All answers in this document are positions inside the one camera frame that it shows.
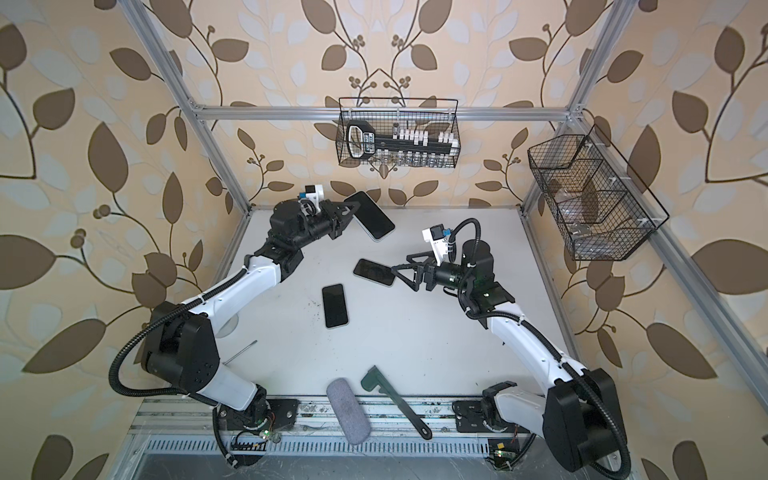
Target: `black smartphone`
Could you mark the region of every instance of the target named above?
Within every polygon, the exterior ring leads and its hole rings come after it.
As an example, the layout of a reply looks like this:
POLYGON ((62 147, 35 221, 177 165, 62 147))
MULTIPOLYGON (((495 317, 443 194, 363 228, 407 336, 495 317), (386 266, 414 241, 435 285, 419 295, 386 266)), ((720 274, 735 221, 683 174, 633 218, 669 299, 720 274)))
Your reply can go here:
POLYGON ((349 323, 344 285, 337 283, 323 287, 323 308, 326 311, 326 328, 332 329, 349 323))
POLYGON ((395 282, 395 274, 392 273, 392 269, 381 263, 372 262, 364 258, 357 262, 352 273, 372 282, 381 283, 384 286, 392 286, 395 282))
POLYGON ((366 192, 357 192, 347 197, 345 201, 360 203, 360 208, 355 212, 355 218, 374 242, 378 242, 395 229, 395 224, 366 192))

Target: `brown leaf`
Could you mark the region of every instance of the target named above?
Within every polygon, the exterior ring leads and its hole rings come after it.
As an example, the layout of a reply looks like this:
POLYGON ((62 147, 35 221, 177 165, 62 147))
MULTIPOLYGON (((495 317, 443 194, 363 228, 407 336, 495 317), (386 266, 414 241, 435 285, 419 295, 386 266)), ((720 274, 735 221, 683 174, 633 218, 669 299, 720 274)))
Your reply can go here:
POLYGON ((382 189, 380 188, 374 188, 373 190, 367 190, 366 193, 369 197, 371 197, 371 200, 374 202, 378 202, 379 198, 382 196, 382 189))
POLYGON ((189 268, 194 272, 200 266, 200 262, 202 259, 203 259, 203 241, 198 240, 197 243, 195 243, 195 246, 192 249, 192 252, 190 253, 189 259, 187 260, 187 268, 189 268))
POLYGON ((581 60, 578 62, 578 74, 581 75, 584 72, 584 67, 587 66, 587 62, 589 61, 589 57, 592 55, 592 49, 587 48, 584 50, 584 53, 581 54, 581 60))
POLYGON ((152 70, 139 52, 123 47, 109 52, 109 56, 127 76, 135 80, 149 80, 152 70))
POLYGON ((284 192, 286 190, 290 190, 291 188, 293 188, 293 184, 288 184, 287 182, 274 181, 274 182, 269 182, 266 187, 272 190, 273 192, 284 192))
POLYGON ((329 34, 336 30, 336 14, 324 0, 301 0, 301 8, 310 25, 320 33, 329 34))
POLYGON ((165 134, 165 114, 155 114, 147 122, 147 145, 154 145, 165 134))
POLYGON ((523 145, 523 143, 528 139, 528 129, 523 128, 518 132, 518 134, 515 135, 515 138, 512 138, 511 147, 512 150, 519 147, 520 145, 523 145))
POLYGON ((414 197, 426 197, 435 190, 440 182, 438 180, 427 180, 413 187, 414 197))
POLYGON ((248 150, 256 150, 256 142, 253 141, 253 138, 251 138, 242 128, 237 129, 237 137, 243 145, 248 147, 248 150))
POLYGON ((27 44, 22 33, 12 23, 0 28, 0 67, 13 70, 27 58, 27 44))
POLYGON ((643 462, 643 469, 645 469, 645 476, 648 477, 648 480, 670 480, 667 474, 651 460, 641 458, 640 461, 643 462))
POLYGON ((621 305, 621 299, 624 298, 625 287, 624 277, 612 276, 605 280, 594 293, 594 301, 598 304, 600 310, 605 312, 616 310, 621 305))
POLYGON ((725 27, 715 44, 715 63, 720 70, 733 74, 744 59, 744 39, 735 28, 725 27))
POLYGON ((108 453, 104 453, 83 465, 72 480, 96 480, 107 463, 108 453))
POLYGON ((571 255, 571 252, 568 251, 567 247, 563 247, 563 260, 565 260, 565 268, 567 268, 568 271, 571 273, 576 273, 576 270, 578 270, 578 266, 576 266, 576 261, 574 260, 574 257, 571 255))
POLYGON ((685 440, 675 446, 672 466, 678 480, 707 480, 707 469, 693 440, 685 440))
POLYGON ((470 198, 468 205, 473 208, 486 208, 491 206, 490 203, 486 202, 485 200, 481 200, 479 198, 470 198))
POLYGON ((606 145, 611 145, 611 124, 608 120, 597 116, 594 118, 594 132, 598 134, 598 138, 606 145))
POLYGON ((479 184, 475 184, 475 186, 480 190, 485 190, 486 192, 495 192, 502 189, 502 183, 496 180, 480 182, 479 184))
POLYGON ((661 167, 661 146, 656 132, 650 125, 646 125, 635 142, 629 155, 629 167, 627 174, 641 193, 656 180, 661 167))
MULTIPOLYGON (((552 183, 549 184, 549 187, 551 192, 556 193, 560 190, 560 182, 557 183, 557 190, 552 189, 552 183)), ((598 197, 598 191, 594 188, 594 182, 591 179, 584 185, 584 190, 581 192, 579 201, 581 202, 581 217, 584 220, 584 223, 596 223, 598 221, 598 211, 600 210, 600 198, 598 197)))
POLYGON ((349 157, 345 160, 342 160, 339 166, 344 168, 357 168, 360 166, 360 159, 349 157))
POLYGON ((248 42, 236 38, 222 38, 216 40, 210 50, 219 60, 234 63, 248 54, 248 42))
POLYGON ((502 164, 497 162, 496 160, 483 160, 482 161, 483 167, 487 168, 488 170, 498 172, 502 169, 502 164))
POLYGON ((536 37, 516 38, 509 42, 509 49, 518 60, 534 61, 547 54, 547 42, 536 37))
POLYGON ((224 208, 227 209, 227 215, 232 213, 233 206, 234 206, 234 199, 232 198, 232 194, 227 192, 227 194, 224 195, 224 208))
POLYGON ((182 117, 174 119, 174 130, 176 131, 176 139, 179 140, 181 150, 187 151, 187 124, 184 123, 182 117))
POLYGON ((223 185, 221 184, 219 177, 211 177, 207 182, 205 182, 205 187, 208 189, 211 195, 216 197, 221 195, 221 192, 223 191, 223 185))
POLYGON ((610 260, 595 260, 587 266, 587 285, 592 290, 597 290, 600 285, 611 278, 614 263, 610 260))
POLYGON ((395 205, 405 205, 408 201, 408 196, 406 195, 406 192, 402 190, 395 190, 390 188, 389 199, 392 200, 395 205))
POLYGON ((640 0, 640 2, 637 4, 637 7, 646 13, 656 10, 658 6, 659 6, 659 0, 640 0))
POLYGON ((266 164, 266 171, 268 172, 276 172, 283 169, 283 165, 285 165, 285 162, 282 160, 272 160, 268 164, 266 164))
POLYGON ((348 197, 357 192, 357 189, 352 185, 336 180, 331 180, 331 188, 342 197, 348 197))
POLYGON ((168 181, 165 182, 163 190, 163 215, 168 223, 176 223, 181 217, 181 210, 184 208, 184 192, 181 191, 176 174, 171 172, 168 181))
POLYGON ((43 345, 22 372, 51 373, 74 365, 96 348, 106 330, 107 326, 99 319, 73 323, 43 345))
POLYGON ((411 48, 411 61, 422 70, 437 70, 437 58, 432 49, 426 45, 413 45, 411 48))
POLYGON ((165 287, 149 273, 134 273, 131 286, 136 300, 147 308, 154 308, 165 301, 165 287))
POLYGON ((683 375, 695 379, 717 377, 712 366, 693 343, 666 323, 650 324, 645 334, 659 358, 683 375))
POLYGON ((72 453, 72 444, 66 437, 45 437, 32 467, 32 480, 59 480, 72 463, 72 453))
POLYGON ((38 125, 47 130, 63 127, 73 111, 74 90, 71 88, 42 95, 32 106, 32 113, 38 125))
POLYGON ((637 66, 642 59, 643 54, 639 51, 622 51, 619 56, 614 59, 608 69, 608 81, 610 83, 618 83, 627 80, 627 78, 629 78, 629 76, 637 69, 637 66))
POLYGON ((510 104, 506 104, 505 108, 533 108, 533 102, 530 100, 513 101, 510 104))
POLYGON ((675 91, 672 94, 672 113, 680 128, 689 134, 695 134, 707 124, 710 111, 704 100, 675 91))
POLYGON ((118 4, 118 0, 94 0, 94 7, 99 10, 110 10, 118 4))
POLYGON ((187 38, 192 34, 192 17, 182 0, 149 0, 157 19, 174 35, 187 38))
POLYGON ((419 104, 419 107, 421 108, 436 108, 437 107, 437 97, 435 95, 427 98, 424 100, 421 104, 419 104))
POLYGON ((330 141, 336 141, 338 127, 334 124, 315 124, 315 129, 330 141))
POLYGON ((346 63, 346 48, 344 45, 331 45, 326 48, 320 68, 326 71, 336 71, 346 63))
POLYGON ((184 69, 181 67, 181 59, 179 58, 179 54, 176 53, 175 50, 168 51, 168 54, 170 55, 170 59, 174 61, 174 65, 176 65, 176 69, 179 72, 179 75, 184 74, 184 69))
POLYGON ((606 0, 571 0, 565 12, 565 29, 574 37, 583 34, 600 18, 605 4, 606 0))
POLYGON ((13 290, 36 282, 54 263, 56 255, 33 239, 0 235, 0 290, 13 290))
POLYGON ((88 163, 96 179, 116 194, 128 180, 128 160, 107 124, 101 122, 88 143, 88 163))
POLYGON ((746 295, 768 289, 768 252, 757 245, 716 240, 701 247, 693 259, 720 293, 746 295))
POLYGON ((176 283, 178 269, 176 262, 165 253, 148 253, 144 255, 149 273, 163 286, 171 286, 176 283))
POLYGON ((619 351, 616 349, 616 344, 611 338, 611 335, 605 331, 605 328, 598 330, 598 343, 600 343, 600 348, 603 350, 605 358, 615 366, 622 368, 619 351))

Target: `leaf pattern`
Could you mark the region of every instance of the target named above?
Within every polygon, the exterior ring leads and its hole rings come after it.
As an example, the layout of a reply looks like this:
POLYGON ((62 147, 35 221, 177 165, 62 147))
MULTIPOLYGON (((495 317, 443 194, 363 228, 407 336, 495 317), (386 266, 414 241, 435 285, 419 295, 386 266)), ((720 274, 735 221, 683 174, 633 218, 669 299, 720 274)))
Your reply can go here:
POLYGON ((88 144, 88 163, 96 179, 113 194, 128 180, 128 160, 107 124, 96 127, 88 144))
POLYGON ((74 112, 74 90, 53 91, 42 95, 32 105, 32 114, 40 127, 56 130, 64 126, 74 112))
POLYGON ((99 319, 85 319, 74 323, 43 345, 24 365, 22 371, 51 373, 72 366, 96 348, 106 330, 107 326, 99 319))
POLYGON ((0 290, 13 290, 36 282, 54 263, 54 253, 33 239, 0 235, 0 290))

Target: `metal rod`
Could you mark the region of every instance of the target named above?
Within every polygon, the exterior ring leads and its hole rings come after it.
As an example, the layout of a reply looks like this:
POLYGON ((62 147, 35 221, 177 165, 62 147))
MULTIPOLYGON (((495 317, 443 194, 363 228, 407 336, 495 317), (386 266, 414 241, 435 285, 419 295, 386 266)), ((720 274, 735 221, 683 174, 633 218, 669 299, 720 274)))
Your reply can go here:
MULTIPOLYGON (((587 134, 591 128, 583 118, 575 118, 568 123, 576 134, 587 134)), ((597 148, 616 171, 626 169, 626 164, 622 165, 623 162, 607 148, 600 145, 597 148)), ((649 200, 640 193, 633 182, 624 184, 647 212, 654 211, 649 200)), ((768 412, 768 356, 760 349, 725 299, 712 287, 712 283, 672 233, 668 223, 662 225, 656 233, 652 233, 648 241, 730 357, 758 403, 768 412)))
POLYGON ((204 119, 196 116, 191 101, 192 97, 184 85, 184 80, 179 75, 174 61, 163 46, 163 42, 157 37, 144 4, 140 0, 120 0, 120 5, 123 8, 125 18, 136 31, 136 35, 144 44, 150 57, 152 57, 152 61, 157 66, 158 72, 165 80, 165 85, 173 95, 182 115, 187 119, 187 124, 197 139, 200 140, 214 169, 227 186, 229 193, 232 194, 234 204, 241 212, 247 212, 250 209, 250 202, 248 202, 234 172, 230 169, 219 145, 214 140, 214 134, 205 124, 204 119))
MULTIPOLYGON (((434 111, 444 113, 445 109, 403 107, 376 108, 377 111, 434 111)), ((203 120, 338 120, 339 109, 331 107, 211 107, 193 108, 198 118, 203 120)), ((568 110, 565 108, 504 108, 504 107, 460 107, 456 112, 460 121, 565 121, 568 110)))

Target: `black cable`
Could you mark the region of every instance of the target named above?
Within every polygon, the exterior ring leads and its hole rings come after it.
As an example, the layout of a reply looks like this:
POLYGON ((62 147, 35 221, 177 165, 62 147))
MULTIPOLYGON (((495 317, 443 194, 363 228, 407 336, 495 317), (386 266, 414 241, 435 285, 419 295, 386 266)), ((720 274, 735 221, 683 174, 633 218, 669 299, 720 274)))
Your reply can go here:
POLYGON ((627 448, 627 437, 624 435, 624 432, 619 429, 619 426, 616 424, 616 421, 614 420, 614 417, 611 415, 611 413, 605 408, 605 405, 603 404, 602 400, 600 400, 600 397, 597 393, 587 384, 586 381, 584 381, 583 378, 574 370, 574 368, 569 365, 567 362, 562 363, 563 369, 568 372, 568 375, 573 377, 574 380, 576 380, 576 383, 584 390, 584 393, 587 394, 587 397, 590 399, 591 403, 595 406, 595 408, 598 409, 600 412, 600 415, 602 415, 603 419, 605 420, 605 423, 608 425, 608 428, 611 430, 611 433, 613 434, 614 438, 616 439, 616 442, 619 444, 619 456, 621 458, 621 466, 619 466, 619 469, 614 470, 608 470, 603 465, 600 465, 597 462, 593 462, 590 464, 592 468, 594 468, 599 474, 610 478, 611 480, 624 480, 626 477, 629 476, 631 471, 631 459, 629 456, 629 449, 627 448))
MULTIPOLYGON (((136 346, 139 343, 141 343, 141 340, 145 339, 147 335, 150 334, 150 332, 162 327, 165 323, 170 322, 180 314, 187 312, 189 310, 192 310, 194 307, 200 305, 203 302, 203 300, 209 300, 211 297, 216 296, 219 293, 223 292, 224 290, 228 289, 229 287, 234 285, 235 282, 243 278, 246 272, 247 272, 247 268, 243 267, 235 276, 233 276, 226 282, 212 289, 210 292, 203 293, 202 300, 200 298, 196 298, 195 300, 192 300, 189 303, 179 305, 177 308, 173 309, 170 313, 168 313, 167 315, 163 315, 161 318, 150 323, 149 325, 144 327, 143 330, 141 330, 139 333, 134 335, 134 337, 128 340, 128 342, 123 346, 123 348, 120 349, 118 354, 114 357, 114 360, 112 360, 112 364, 109 367, 109 373, 108 373, 109 386, 112 387, 112 389, 115 392, 119 393, 120 395, 130 396, 130 397, 177 395, 177 394, 186 395, 187 392, 175 387, 166 387, 162 389, 132 389, 131 387, 127 387, 123 385, 123 383, 120 381, 120 367, 123 365, 123 361, 125 361, 125 358, 128 356, 128 353, 130 353, 132 349, 136 348, 136 346)), ((208 405, 213 405, 210 400, 204 401, 202 399, 204 399, 205 397, 198 395, 196 393, 190 393, 190 397, 195 400, 206 403, 208 405)))
POLYGON ((219 408, 218 406, 214 407, 212 410, 213 416, 214 416, 214 438, 216 439, 216 445, 219 447, 219 452, 221 452, 221 455, 224 456, 224 460, 227 461, 228 464, 232 466, 232 468, 237 468, 239 465, 237 464, 237 458, 234 457, 231 453, 227 451, 227 447, 224 446, 224 442, 221 439, 221 431, 219 430, 219 408))

